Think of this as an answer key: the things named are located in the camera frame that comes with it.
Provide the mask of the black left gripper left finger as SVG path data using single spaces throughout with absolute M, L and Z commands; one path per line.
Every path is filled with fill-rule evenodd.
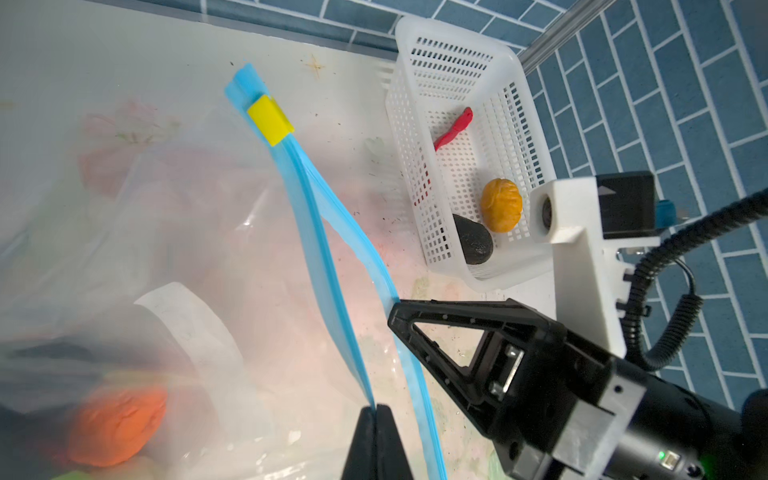
M 377 420 L 371 407 L 364 407 L 349 447 L 341 480 L 375 480 L 377 474 Z

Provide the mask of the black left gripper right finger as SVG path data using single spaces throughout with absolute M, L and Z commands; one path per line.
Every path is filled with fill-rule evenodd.
M 375 478 L 414 479 L 392 410 L 384 404 L 375 410 Z

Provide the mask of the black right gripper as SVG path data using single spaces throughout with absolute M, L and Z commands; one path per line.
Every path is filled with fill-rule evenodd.
M 495 438 L 511 479 L 756 476 L 756 438 L 742 413 L 564 345 L 562 324 L 520 302 L 401 300 L 388 326 L 480 434 Z

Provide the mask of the large black food piece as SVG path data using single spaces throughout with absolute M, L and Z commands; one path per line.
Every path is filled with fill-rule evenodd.
M 481 265 L 487 262 L 494 252 L 493 238 L 480 223 L 460 215 L 453 215 L 465 262 L 468 265 Z

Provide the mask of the clear zip top bag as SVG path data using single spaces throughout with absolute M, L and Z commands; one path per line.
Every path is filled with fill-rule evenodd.
M 446 477 L 395 285 L 294 139 L 232 95 L 190 127 L 142 104 L 81 123 L 81 157 L 1 159 L 3 478 L 340 479 L 378 404 L 414 479 Z M 148 388 L 167 408 L 136 456 L 67 458 L 94 392 Z

